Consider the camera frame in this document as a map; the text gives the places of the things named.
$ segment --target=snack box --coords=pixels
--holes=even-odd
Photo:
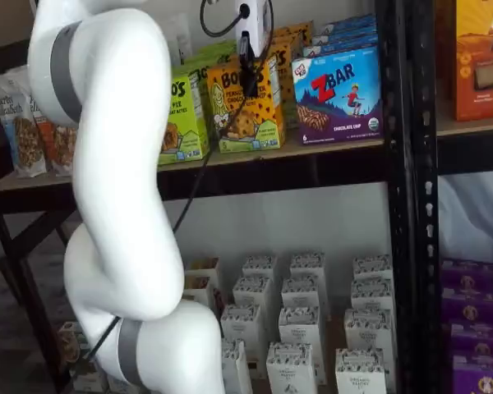
[[[493,293],[493,263],[444,258],[440,282],[444,287]]]
[[[311,39],[311,45],[326,45],[334,43],[342,43],[356,38],[366,36],[377,36],[376,25],[369,25],[357,30],[343,30],[335,32],[331,35],[315,35]]]
[[[343,394],[385,394],[381,350],[336,349],[336,382]]]
[[[245,342],[246,361],[251,378],[266,378],[266,354],[269,348],[259,305],[234,305],[224,308],[221,328],[225,339]]]
[[[303,49],[303,57],[315,57],[319,55],[325,55],[327,53],[343,52],[357,48],[367,48],[378,43],[378,36],[376,34],[366,35],[364,37],[358,37],[357,39],[348,39],[341,43],[331,44],[318,44],[312,47],[305,47]]]
[[[223,384],[226,394],[252,394],[252,382],[248,373],[245,342],[236,340],[221,341]]]
[[[353,18],[344,19],[342,21],[328,23],[318,29],[318,35],[329,35],[341,30],[355,30],[364,26],[375,25],[376,17],[374,14],[364,16],[354,16]]]
[[[318,277],[316,275],[310,273],[291,274],[289,279],[283,280],[283,288],[281,289],[283,307],[317,306],[321,310],[318,290]]]
[[[376,47],[297,59],[293,78],[303,144],[383,136]]]
[[[314,22],[308,21],[303,23],[298,23],[296,25],[284,26],[279,29],[274,30],[274,37],[282,37],[289,34],[299,33],[302,38],[302,43],[304,46],[310,45],[312,32],[314,31]]]
[[[317,394],[310,344],[271,343],[266,360],[272,394]]]
[[[310,343],[316,382],[327,384],[325,374],[325,329],[320,318],[320,308],[307,306],[283,308],[279,314],[279,335],[284,343]]]
[[[210,285],[214,290],[214,304],[218,316],[221,315],[225,304],[227,304],[226,292],[224,290],[220,271],[219,259],[213,257],[191,261],[184,272],[187,277],[208,277],[210,279]]]
[[[453,356],[453,394],[493,393],[493,357]]]
[[[382,350],[387,392],[397,392],[390,311],[386,309],[347,309],[344,326],[349,349]]]
[[[78,392],[105,392],[108,388],[106,373],[94,361],[86,361],[90,351],[82,328],[77,322],[65,322],[58,330],[62,356],[69,367],[73,388]]]
[[[274,289],[274,282],[261,275],[240,277],[233,287],[233,298],[237,305],[259,305],[266,337],[276,341],[278,334],[278,316],[281,300]]]
[[[321,313],[327,320],[331,320],[329,293],[327,292],[327,275],[325,274],[325,253],[294,254],[290,259],[290,273],[311,274],[317,278],[320,294]]]
[[[217,309],[214,303],[214,287],[212,286],[210,277],[185,275],[182,294],[193,296],[195,302],[210,308],[217,315]]]
[[[170,115],[159,165],[201,160],[209,150],[197,74],[172,78]]]
[[[451,348],[478,355],[493,355],[493,324],[453,322]]]
[[[267,59],[258,77],[258,97],[249,98],[230,130],[225,130],[243,100],[240,69],[239,62],[233,60],[207,71],[219,150],[231,153],[281,148],[285,128],[276,56]]]

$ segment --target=bobo's box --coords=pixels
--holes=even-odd
[[[303,144],[382,136],[376,47],[297,59],[293,78]]]
[[[455,113],[493,117],[493,0],[456,1]]]
[[[493,263],[442,259],[440,281],[444,287],[493,292]]]
[[[73,388],[78,392],[105,392],[108,388],[106,374],[94,361],[84,360],[90,345],[79,323],[64,323],[58,331],[58,337],[62,356],[73,378]]]
[[[170,115],[159,165],[201,160],[209,149],[197,74],[172,78]]]
[[[493,323],[493,294],[459,289],[442,289],[442,322],[467,320]]]
[[[243,100],[240,70],[239,61],[235,60],[207,71],[219,150],[230,153],[281,148],[285,129],[276,56],[267,59],[257,79],[258,97],[248,98],[234,123],[225,128]]]
[[[451,348],[478,355],[493,355],[493,324],[451,324]]]
[[[453,356],[454,394],[493,394],[493,357]]]

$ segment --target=cardboard box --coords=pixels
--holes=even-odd
[[[383,135],[378,49],[353,49],[293,62],[303,144]]]
[[[325,374],[325,328],[317,306],[283,308],[279,314],[279,335],[284,343],[309,343],[316,382],[327,384]]]
[[[266,367],[272,394],[317,394],[311,345],[271,343]]]
[[[444,287],[493,293],[493,263],[442,259],[440,282]]]
[[[493,324],[452,323],[451,348],[478,355],[493,355]]]
[[[493,393],[493,357],[454,355],[453,393]]]
[[[184,274],[187,277],[209,277],[210,285],[214,288],[214,304],[218,316],[221,316],[224,306],[228,303],[223,279],[221,278],[219,258],[193,260],[188,264]]]
[[[277,341],[280,298],[269,277],[261,275],[240,277],[233,287],[233,298],[237,305],[259,305],[269,341]]]
[[[303,253],[293,255],[290,259],[290,273],[308,273],[317,277],[321,314],[330,321],[331,309],[329,294],[327,292],[327,275],[325,274],[325,253]]]
[[[321,310],[318,293],[318,277],[309,273],[296,273],[283,281],[281,297],[283,307],[297,308],[298,306],[317,306]]]
[[[343,394],[385,394],[381,351],[336,349],[336,381]]]
[[[210,68],[208,90],[221,153],[281,148],[285,141],[278,59],[269,57],[249,98],[231,128],[225,129],[243,101],[239,61]]]
[[[208,150],[208,133],[197,75],[174,76],[170,115],[159,165],[201,160]]]
[[[231,341],[223,339],[221,347],[224,392],[226,394],[252,394],[245,342],[240,339]]]
[[[123,382],[111,375],[108,375],[109,391],[114,394],[146,394],[147,391],[142,387],[134,386]]]
[[[214,287],[210,282],[210,277],[184,277],[184,296],[193,296],[194,301],[198,302],[217,314],[214,304]]]
[[[269,343],[259,305],[225,306],[221,328],[225,339],[245,342],[246,361],[253,379],[266,379],[266,354]]]
[[[442,321],[464,320],[493,323],[493,294],[480,291],[442,289]]]
[[[385,386],[396,393],[396,359],[390,311],[385,309],[347,309],[345,337],[349,349],[381,349],[384,356]]]
[[[105,372],[94,362],[86,362],[84,356],[90,344],[77,322],[65,322],[58,330],[62,356],[74,378],[73,388],[78,392],[105,392],[108,381]]]

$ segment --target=white product box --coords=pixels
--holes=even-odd
[[[108,388],[106,373],[94,361],[84,360],[90,344],[79,323],[65,322],[58,331],[58,337],[64,360],[75,378],[73,388],[78,392],[105,392]]]
[[[186,299],[192,297],[195,302],[203,304],[217,314],[214,304],[214,287],[210,284],[210,277],[184,277],[182,295]]]
[[[289,279],[283,281],[281,296],[284,308],[296,308],[298,306],[320,307],[317,276],[309,273],[291,275]]]
[[[259,305],[266,337],[269,341],[278,340],[278,316],[281,303],[272,279],[261,275],[240,277],[233,287],[233,298],[237,305]]]
[[[219,259],[217,257],[207,259],[197,259],[188,264],[184,272],[187,277],[209,277],[210,284],[214,288],[214,304],[219,315],[223,312],[224,306],[228,303],[226,291],[224,290],[223,279]]]
[[[321,313],[330,321],[331,310],[329,294],[327,292],[327,281],[325,275],[325,254],[305,253],[295,254],[290,261],[290,273],[309,273],[318,278],[318,292],[320,293]]]
[[[245,342],[223,339],[221,343],[224,391],[226,394],[252,394]]]
[[[387,309],[390,311],[393,325],[393,352],[396,356],[396,313],[391,280],[373,277],[352,281],[351,304],[354,309]]]
[[[269,343],[262,324],[259,305],[225,306],[221,328],[226,339],[245,342],[246,361],[251,378],[266,379],[266,353]]]
[[[264,275],[272,279],[276,287],[276,291],[281,291],[283,277],[286,276],[284,265],[278,260],[277,256],[260,255],[248,256],[242,267],[245,277],[250,275]]]
[[[123,382],[111,375],[108,375],[109,391],[116,394],[145,394],[147,391],[142,387]]]
[[[343,394],[385,394],[385,373],[379,350],[336,350],[336,382]]]
[[[320,308],[307,306],[281,309],[279,335],[283,343],[309,343],[312,345],[312,361],[316,372],[316,382],[320,385],[327,384],[325,330],[320,318]]]
[[[396,393],[396,361],[390,311],[385,309],[347,309],[345,337],[349,349],[381,349],[384,356],[387,392]]]
[[[273,342],[266,360],[272,394],[317,394],[312,346]]]

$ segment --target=black cable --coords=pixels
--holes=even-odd
[[[202,3],[201,3],[201,11],[204,10],[206,1],[207,0],[202,0]],[[270,45],[272,44],[272,38],[274,37],[274,9],[272,7],[272,0],[268,0],[268,3],[269,3],[269,8],[270,8],[270,33],[269,33],[269,39],[267,41],[267,44],[265,45],[265,48],[263,49],[263,52],[261,53],[261,56],[260,56],[260,65],[257,68],[256,77],[252,80],[250,86],[248,86],[248,89],[246,90],[245,94],[243,95],[243,100],[241,101],[241,105],[239,106],[239,108],[237,109],[237,111],[228,120],[227,125],[224,127],[225,130],[229,129],[230,126],[236,121],[237,116],[239,115],[239,113],[241,112],[241,110],[243,109],[243,107],[245,107],[245,104],[247,104],[248,96],[251,95],[252,90],[256,86],[256,81],[257,81],[257,79],[258,79],[261,71],[263,70],[263,67],[265,66],[266,60],[267,60],[267,58],[269,56],[269,53],[270,53]],[[243,18],[242,15],[243,15],[243,13],[240,14],[238,18],[239,19],[242,19]],[[201,22],[201,26],[203,26],[203,30],[205,30],[205,26],[204,26],[204,22],[203,22],[203,14],[202,13],[200,14],[200,22]],[[229,26],[229,29],[227,28],[228,30],[225,31],[224,33],[222,33],[221,35],[227,34],[236,24],[237,24],[236,21],[235,21],[235,23],[233,22],[233,25],[231,25],[232,27]],[[194,186],[191,189],[191,193],[190,193],[190,196],[188,198],[188,201],[187,201],[184,209],[182,210],[181,215],[179,216],[179,219],[175,223],[175,226],[173,227],[173,233],[174,234],[177,232],[177,230],[181,226],[181,223],[184,220],[184,217],[187,215],[188,209],[190,208],[191,203],[193,202],[193,199],[196,197],[196,193],[197,193],[197,190],[199,189],[200,182],[203,179],[203,176],[204,176],[204,174],[206,172],[206,168],[208,167],[208,161],[210,160],[210,156],[215,151],[215,148],[218,146],[218,144],[219,143],[213,143],[210,146],[209,152],[206,154],[205,160],[203,161],[203,165],[200,168],[199,172],[197,173],[197,178],[196,178],[196,181],[194,182]],[[104,331],[104,334],[100,337],[99,341],[94,346],[94,348],[91,349],[91,351],[87,355],[85,355],[85,357],[84,357],[84,360],[85,361],[90,362],[95,357],[95,355],[99,351],[100,347],[106,341],[106,338],[108,338],[109,334],[115,328],[115,326],[117,326],[117,323],[120,320],[121,320],[121,318],[119,318],[118,316],[115,316],[113,318],[112,322],[106,328],[106,331]],[[78,377],[78,374],[76,374],[70,380],[70,382],[66,386],[66,389],[63,390],[62,392],[68,392],[69,391],[68,389],[71,389],[71,385],[73,384],[73,382],[75,381],[75,379],[77,377]]]

